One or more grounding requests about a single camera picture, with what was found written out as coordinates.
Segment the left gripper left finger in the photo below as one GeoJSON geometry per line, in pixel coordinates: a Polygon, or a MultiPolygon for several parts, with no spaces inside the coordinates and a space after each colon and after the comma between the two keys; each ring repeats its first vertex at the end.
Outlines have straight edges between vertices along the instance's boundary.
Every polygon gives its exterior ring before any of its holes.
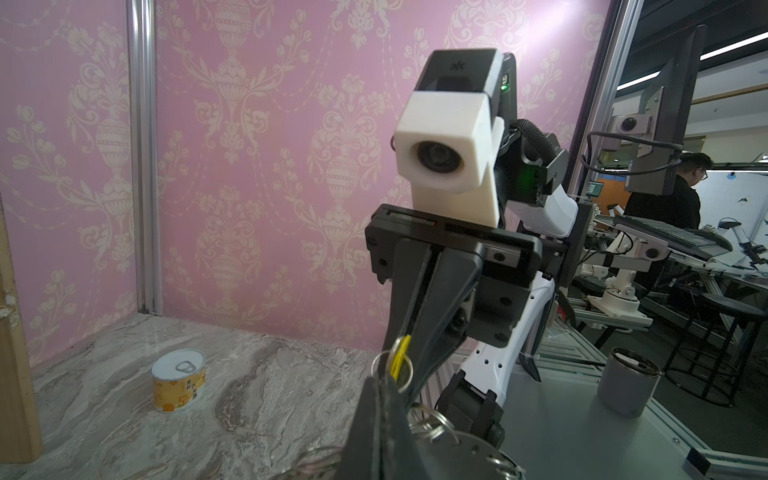
{"type": "Polygon", "coordinates": [[[366,379],[335,472],[336,480],[381,478],[381,398],[379,382],[366,379]]]}

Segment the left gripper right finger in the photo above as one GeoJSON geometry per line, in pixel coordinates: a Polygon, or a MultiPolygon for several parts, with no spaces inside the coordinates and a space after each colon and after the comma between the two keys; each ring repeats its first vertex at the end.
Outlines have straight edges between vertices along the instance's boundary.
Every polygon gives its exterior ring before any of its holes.
{"type": "Polygon", "coordinates": [[[391,377],[381,379],[383,419],[381,420],[382,479],[428,479],[407,418],[408,409],[391,377]]]}

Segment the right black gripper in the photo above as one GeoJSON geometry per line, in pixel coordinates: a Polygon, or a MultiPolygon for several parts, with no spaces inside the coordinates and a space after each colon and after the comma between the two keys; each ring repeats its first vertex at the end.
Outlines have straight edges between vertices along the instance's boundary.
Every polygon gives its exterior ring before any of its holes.
{"type": "Polygon", "coordinates": [[[418,399],[429,378],[467,336],[507,346],[532,294],[534,277],[559,272],[566,245],[394,205],[381,205],[365,229],[371,266],[391,282],[383,349],[412,335],[413,376],[406,402],[418,399]],[[467,328],[454,326],[464,301],[467,328]]]}

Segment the metal ring plate with keyrings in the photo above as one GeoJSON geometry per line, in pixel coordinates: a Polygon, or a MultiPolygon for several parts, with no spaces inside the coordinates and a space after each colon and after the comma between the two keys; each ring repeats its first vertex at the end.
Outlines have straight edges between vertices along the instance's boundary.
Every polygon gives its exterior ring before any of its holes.
{"type": "MultiPolygon", "coordinates": [[[[381,420],[383,419],[381,379],[392,378],[387,370],[389,351],[390,349],[384,350],[374,358],[369,376],[379,382],[381,420]]],[[[412,376],[413,366],[407,356],[399,380],[395,381],[392,378],[402,400],[412,376]]],[[[523,479],[525,477],[525,470],[508,456],[488,442],[456,430],[443,414],[420,403],[413,403],[406,407],[411,433],[415,438],[428,479],[523,479]]],[[[274,477],[276,479],[335,479],[336,468],[340,463],[344,446],[325,446],[306,450],[296,457],[287,470],[274,477]]]]}

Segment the yellow key tag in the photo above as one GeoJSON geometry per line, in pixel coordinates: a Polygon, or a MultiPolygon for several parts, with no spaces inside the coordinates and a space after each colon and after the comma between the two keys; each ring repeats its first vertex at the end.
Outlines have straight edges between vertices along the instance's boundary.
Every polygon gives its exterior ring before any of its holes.
{"type": "Polygon", "coordinates": [[[397,337],[389,351],[387,370],[395,381],[399,380],[403,364],[407,359],[407,350],[410,342],[410,335],[397,337]]]}

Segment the neighbouring white robot arm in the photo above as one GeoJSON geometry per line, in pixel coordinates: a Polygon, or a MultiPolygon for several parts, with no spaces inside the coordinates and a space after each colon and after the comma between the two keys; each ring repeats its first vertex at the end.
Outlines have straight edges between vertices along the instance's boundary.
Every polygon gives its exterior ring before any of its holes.
{"type": "Polygon", "coordinates": [[[611,332],[648,330],[653,320],[640,311],[644,290],[635,284],[635,277],[669,253],[667,241],[630,227],[621,227],[605,251],[586,253],[573,278],[573,287],[582,296],[575,307],[577,325],[611,332]]]}

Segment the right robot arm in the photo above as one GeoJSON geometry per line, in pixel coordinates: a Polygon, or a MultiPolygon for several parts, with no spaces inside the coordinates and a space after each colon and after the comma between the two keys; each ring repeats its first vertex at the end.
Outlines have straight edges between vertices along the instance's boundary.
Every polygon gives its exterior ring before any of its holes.
{"type": "Polygon", "coordinates": [[[451,377],[437,411],[493,446],[511,373],[552,308],[578,206],[563,190],[568,153],[532,122],[512,122],[494,169],[501,206],[522,229],[488,227],[384,204],[366,228],[374,274],[392,286],[382,371],[403,374],[415,400],[467,340],[474,353],[451,377]]]}

